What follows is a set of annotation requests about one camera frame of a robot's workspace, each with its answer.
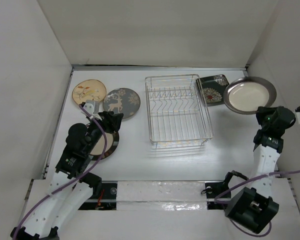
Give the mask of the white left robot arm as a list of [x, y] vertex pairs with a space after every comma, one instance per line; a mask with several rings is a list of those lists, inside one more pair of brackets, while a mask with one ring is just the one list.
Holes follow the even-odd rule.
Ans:
[[91, 152], [106, 134], [118, 133], [123, 114], [86, 114], [89, 124], [68, 130], [66, 146], [55, 167], [47, 194], [25, 214], [10, 236], [13, 240], [57, 240], [58, 231], [88, 198], [101, 194], [102, 179], [91, 173]]

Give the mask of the black square floral plate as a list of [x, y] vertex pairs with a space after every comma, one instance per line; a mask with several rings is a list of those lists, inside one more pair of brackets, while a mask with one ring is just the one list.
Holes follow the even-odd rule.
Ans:
[[224, 92], [229, 85], [224, 74], [198, 78], [196, 85], [208, 105], [222, 105], [224, 103]]

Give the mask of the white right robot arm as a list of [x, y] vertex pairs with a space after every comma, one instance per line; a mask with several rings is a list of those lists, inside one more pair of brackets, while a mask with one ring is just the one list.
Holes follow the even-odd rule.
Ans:
[[296, 122], [286, 107], [259, 107], [256, 119], [260, 129], [254, 136], [254, 165], [248, 184], [227, 204], [225, 216], [255, 234], [259, 234], [279, 211], [272, 198], [273, 176], [283, 151], [285, 131]]

